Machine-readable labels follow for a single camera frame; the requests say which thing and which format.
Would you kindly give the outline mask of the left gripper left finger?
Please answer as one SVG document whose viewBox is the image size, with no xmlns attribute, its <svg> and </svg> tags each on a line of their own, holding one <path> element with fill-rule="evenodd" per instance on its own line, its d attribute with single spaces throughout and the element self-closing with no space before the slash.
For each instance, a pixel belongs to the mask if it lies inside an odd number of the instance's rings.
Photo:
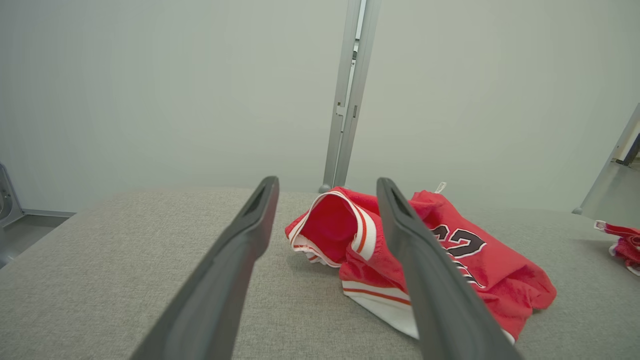
<svg viewBox="0 0 640 360">
<path fill-rule="evenodd" d="M 131 355 L 133 360 L 230 360 L 256 261 L 267 250 L 280 192 L 263 178 Z"/>
</svg>

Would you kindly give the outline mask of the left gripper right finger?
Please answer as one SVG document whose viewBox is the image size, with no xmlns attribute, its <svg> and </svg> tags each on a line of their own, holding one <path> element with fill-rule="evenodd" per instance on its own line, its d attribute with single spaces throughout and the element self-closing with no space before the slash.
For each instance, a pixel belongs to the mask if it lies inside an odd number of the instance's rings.
<svg viewBox="0 0 640 360">
<path fill-rule="evenodd" d="M 391 178 L 378 178 L 376 196 L 387 248 L 402 265 L 423 359 L 521 359 Z"/>
</svg>

